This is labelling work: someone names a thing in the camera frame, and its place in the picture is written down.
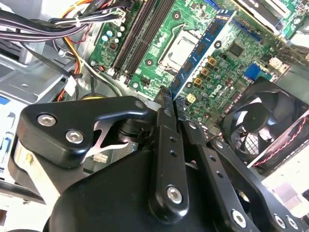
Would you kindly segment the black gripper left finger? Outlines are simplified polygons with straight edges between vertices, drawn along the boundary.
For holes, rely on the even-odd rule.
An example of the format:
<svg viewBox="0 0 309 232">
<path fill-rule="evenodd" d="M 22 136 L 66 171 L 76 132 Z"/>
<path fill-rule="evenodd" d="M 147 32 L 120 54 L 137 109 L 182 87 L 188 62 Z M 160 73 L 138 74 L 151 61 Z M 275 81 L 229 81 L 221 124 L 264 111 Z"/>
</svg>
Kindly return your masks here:
<svg viewBox="0 0 309 232">
<path fill-rule="evenodd" d="M 136 142 L 154 152 L 149 205 L 159 219 L 189 209 L 176 102 L 161 87 L 154 101 L 134 96 L 33 104 L 19 119 L 19 166 L 49 206 L 82 177 L 89 156 Z"/>
</svg>

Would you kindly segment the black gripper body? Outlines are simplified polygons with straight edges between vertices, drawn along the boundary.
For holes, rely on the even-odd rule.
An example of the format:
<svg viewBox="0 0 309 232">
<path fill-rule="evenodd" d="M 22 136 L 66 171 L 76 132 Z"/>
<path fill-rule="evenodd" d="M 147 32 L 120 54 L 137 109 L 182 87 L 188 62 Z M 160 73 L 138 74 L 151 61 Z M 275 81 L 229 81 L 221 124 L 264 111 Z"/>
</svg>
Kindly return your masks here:
<svg viewBox="0 0 309 232">
<path fill-rule="evenodd" d="M 205 145 L 186 145 L 189 209 L 173 221 L 156 198 L 151 174 L 154 155 L 134 152 L 70 186 L 49 219 L 51 232 L 239 232 L 241 204 L 218 155 Z"/>
</svg>

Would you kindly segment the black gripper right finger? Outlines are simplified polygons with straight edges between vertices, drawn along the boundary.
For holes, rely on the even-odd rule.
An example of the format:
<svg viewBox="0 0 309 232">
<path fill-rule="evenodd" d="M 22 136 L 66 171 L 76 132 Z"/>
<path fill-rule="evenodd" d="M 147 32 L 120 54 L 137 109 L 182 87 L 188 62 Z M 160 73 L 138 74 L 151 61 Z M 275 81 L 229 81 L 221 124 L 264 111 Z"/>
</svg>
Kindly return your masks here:
<svg viewBox="0 0 309 232">
<path fill-rule="evenodd" d="M 259 179 L 218 139 L 204 140 L 201 129 L 186 119 L 185 100 L 177 97 L 186 162 L 197 164 L 196 189 L 207 199 L 216 232 L 304 232 L 306 225 L 267 190 Z"/>
</svg>

